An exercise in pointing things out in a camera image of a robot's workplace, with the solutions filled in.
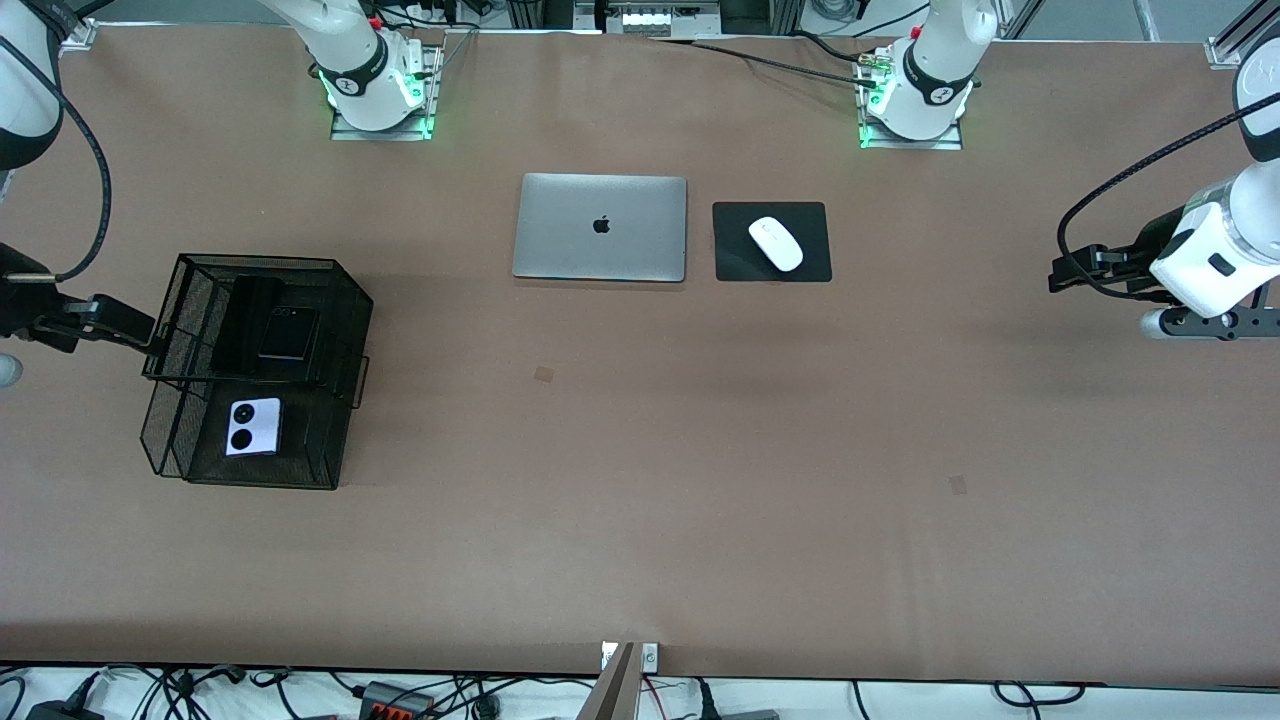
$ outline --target black wire basket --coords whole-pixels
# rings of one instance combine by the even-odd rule
[[[151,469],[192,483],[337,488],[372,311],[334,260],[180,255],[142,370],[155,380],[142,425]],[[252,415],[246,404],[252,424],[237,415]]]

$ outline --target computer mouse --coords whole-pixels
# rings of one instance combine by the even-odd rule
[[[800,243],[796,242],[791,231],[777,219],[760,218],[746,229],[774,268],[790,273],[800,266],[804,260],[804,250],[800,249]]]

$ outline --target brown table surface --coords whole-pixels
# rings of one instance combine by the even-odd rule
[[[996,45],[963,152],[859,150],[847,87],[685,46],[456,63],[406,145],[330,142],[288,29],[65,58],[116,191],[65,290],[156,311],[179,252],[335,258],[372,365],[337,492],[193,487],[147,466],[137,355],[6,342],[0,656],[591,671],[630,637],[668,674],[1276,682],[1277,346],[1044,283],[1068,206],[1230,109],[1198,46]],[[1074,242],[1245,161],[1220,133]],[[515,281],[526,172],[687,177],[686,282]],[[717,282],[722,200],[826,202],[835,281]],[[68,124],[0,233],[59,269],[97,202]]]

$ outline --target black mouse pad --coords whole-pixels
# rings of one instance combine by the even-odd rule
[[[765,217],[782,223],[804,251],[800,266],[790,273],[774,268],[746,229]],[[712,231],[717,279],[831,282],[827,208],[822,202],[717,202],[712,205]]]

